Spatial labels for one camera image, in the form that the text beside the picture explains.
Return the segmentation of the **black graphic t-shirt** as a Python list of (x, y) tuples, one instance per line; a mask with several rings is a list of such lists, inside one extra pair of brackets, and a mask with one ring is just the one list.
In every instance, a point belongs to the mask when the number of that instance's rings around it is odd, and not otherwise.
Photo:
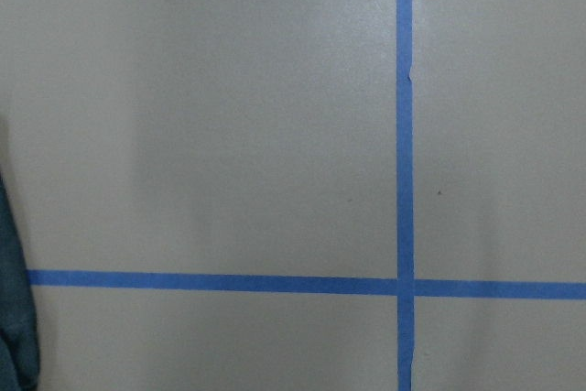
[(37, 313), (5, 188), (1, 189), (1, 388), (36, 390), (40, 375)]

